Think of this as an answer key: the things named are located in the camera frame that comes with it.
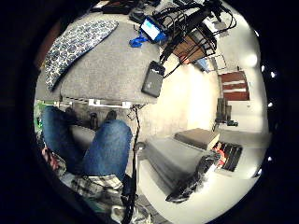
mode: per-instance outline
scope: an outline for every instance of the shoe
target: shoe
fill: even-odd
[[[115,110],[110,110],[107,115],[106,115],[106,118],[104,121],[109,121],[109,120],[113,120],[113,119],[116,119],[117,117],[117,114],[116,114],[116,111]]]
[[[77,115],[76,115],[76,112],[75,112],[75,110],[74,110],[72,107],[68,107],[68,108],[65,110],[65,114],[71,116],[71,117],[74,118],[75,120],[78,120]]]

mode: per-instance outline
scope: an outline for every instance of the white wall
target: white wall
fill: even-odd
[[[236,71],[239,66],[245,72],[249,83],[250,101],[231,101],[232,119],[238,121],[238,127],[221,125],[220,128],[232,131],[251,133],[267,133],[267,101],[263,76],[260,69],[260,46],[254,30],[237,11],[228,5],[235,16],[237,26],[229,30],[229,35],[218,40],[218,50],[224,56],[227,69],[221,73]],[[221,15],[226,24],[230,22],[230,16]]]

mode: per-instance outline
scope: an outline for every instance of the person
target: person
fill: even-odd
[[[122,206],[131,185],[131,177],[125,174],[125,169],[132,132],[116,117],[113,110],[107,114],[84,152],[70,132],[70,126],[78,124],[72,113],[46,106],[42,114],[45,160],[69,188],[91,199],[104,212],[111,212],[115,205]]]

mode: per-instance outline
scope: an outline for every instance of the electronic device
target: electronic device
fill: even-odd
[[[140,26],[140,31],[149,39],[151,43],[157,43],[160,40],[167,38],[165,28],[150,16],[147,16],[146,19],[144,19]]]
[[[160,63],[152,61],[149,64],[149,69],[141,91],[148,95],[159,97],[164,79],[164,72],[165,68]]]

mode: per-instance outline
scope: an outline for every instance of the plaid shirt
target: plaid shirt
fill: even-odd
[[[59,155],[52,153],[58,162],[56,175],[62,178],[66,172],[66,163]],[[115,175],[87,176],[75,175],[70,188],[87,198],[99,198],[104,191],[118,194],[122,190],[122,182]]]
[[[58,162],[58,168],[55,170],[56,175],[62,179],[66,173],[66,163],[63,158],[52,153]],[[114,220],[121,223],[125,211],[122,204],[121,192],[122,182],[115,175],[105,176],[86,176],[75,175],[71,182],[70,188],[81,196],[93,201],[101,212],[111,213],[113,207],[122,208],[120,214],[114,213]],[[153,224],[148,209],[142,204],[136,203],[133,212],[132,224]]]

